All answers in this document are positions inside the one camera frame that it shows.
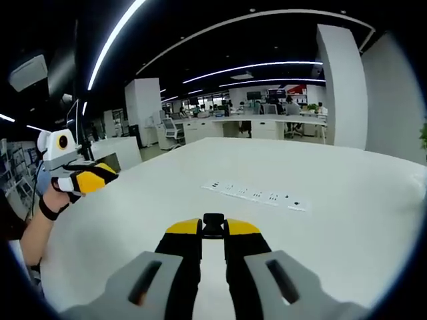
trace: power outlet strip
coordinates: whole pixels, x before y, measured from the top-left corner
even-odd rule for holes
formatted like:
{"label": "power outlet strip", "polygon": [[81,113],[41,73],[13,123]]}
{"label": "power outlet strip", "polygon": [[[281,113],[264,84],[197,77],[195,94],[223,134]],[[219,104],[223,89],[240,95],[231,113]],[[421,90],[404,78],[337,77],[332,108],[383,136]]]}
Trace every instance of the power outlet strip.
{"label": "power outlet strip", "polygon": [[243,186],[233,181],[211,180],[201,187],[230,197],[237,197],[295,211],[307,211],[309,207],[307,201],[300,197],[290,195],[289,193],[283,191],[259,190],[253,187]]}

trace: gray gripper housing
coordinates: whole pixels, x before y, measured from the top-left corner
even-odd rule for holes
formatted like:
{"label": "gray gripper housing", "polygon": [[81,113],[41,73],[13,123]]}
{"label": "gray gripper housing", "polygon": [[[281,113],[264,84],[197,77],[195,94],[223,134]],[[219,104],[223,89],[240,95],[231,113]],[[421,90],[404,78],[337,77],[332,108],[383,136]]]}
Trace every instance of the gray gripper housing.
{"label": "gray gripper housing", "polygon": [[244,259],[260,296],[264,320],[357,320],[367,314],[355,303],[340,303],[324,293],[319,277],[283,251]]}
{"label": "gray gripper housing", "polygon": [[[340,303],[324,293],[318,276],[283,251],[248,255],[244,259],[260,296],[264,320],[359,320],[368,313],[355,303]],[[181,261],[180,256],[145,251],[108,279],[100,297],[87,305],[64,311],[61,317],[163,320]],[[146,291],[144,303],[135,305],[129,301],[129,296],[153,265],[159,267]]]}

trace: desk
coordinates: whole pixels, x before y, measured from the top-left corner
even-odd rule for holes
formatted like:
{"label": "desk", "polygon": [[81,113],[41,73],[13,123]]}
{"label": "desk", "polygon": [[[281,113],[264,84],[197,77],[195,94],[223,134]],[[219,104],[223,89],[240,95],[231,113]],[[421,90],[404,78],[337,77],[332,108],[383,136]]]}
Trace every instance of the desk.
{"label": "desk", "polygon": [[100,140],[95,142],[91,146],[91,149],[95,160],[115,153],[121,170],[128,170],[142,162],[136,137]]}
{"label": "desk", "polygon": [[[372,307],[393,285],[422,226],[425,191],[413,175],[424,177],[425,170],[313,143],[191,143],[124,171],[60,214],[41,261],[46,299],[57,311],[90,302],[113,272],[154,251],[169,226],[216,212],[256,225],[273,251],[283,249],[316,273],[333,298]],[[202,189],[210,179],[288,190],[311,209],[283,210]],[[233,319],[225,270],[224,243],[203,240],[194,319]]]}
{"label": "desk", "polygon": [[273,140],[282,140],[284,138],[284,123],[319,125],[322,128],[323,143],[326,144],[324,129],[328,124],[315,117],[303,117],[301,115],[232,115],[220,118],[179,119],[174,122],[175,124],[183,125],[185,142],[191,143],[205,137],[236,136],[233,134],[233,128],[229,125],[240,121],[251,121],[253,138]]}

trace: black wrist strap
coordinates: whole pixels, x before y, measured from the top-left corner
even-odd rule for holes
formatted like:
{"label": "black wrist strap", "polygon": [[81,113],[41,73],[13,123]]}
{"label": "black wrist strap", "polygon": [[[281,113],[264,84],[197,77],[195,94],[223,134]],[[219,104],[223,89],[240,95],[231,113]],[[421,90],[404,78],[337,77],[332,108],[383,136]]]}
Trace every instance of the black wrist strap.
{"label": "black wrist strap", "polygon": [[58,218],[58,215],[64,211],[66,208],[68,207],[68,205],[64,206],[63,208],[61,208],[61,210],[59,210],[58,213],[53,212],[52,210],[50,210],[47,206],[45,201],[43,200],[43,197],[40,198],[39,201],[39,208],[40,211],[42,212],[42,214],[44,214],[44,216],[46,218],[48,218],[50,221],[55,221]]}

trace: human arm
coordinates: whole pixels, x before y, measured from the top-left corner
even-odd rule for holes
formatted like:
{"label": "human arm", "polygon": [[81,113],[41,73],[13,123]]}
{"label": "human arm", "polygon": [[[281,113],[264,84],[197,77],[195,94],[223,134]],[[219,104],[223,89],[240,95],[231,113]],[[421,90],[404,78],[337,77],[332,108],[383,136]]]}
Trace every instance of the human arm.
{"label": "human arm", "polygon": [[[54,213],[58,213],[70,201],[68,194],[56,191],[52,184],[49,184],[43,195],[43,200]],[[21,250],[26,265],[33,266],[40,262],[53,224],[54,221],[46,218],[38,208],[21,238]]]}

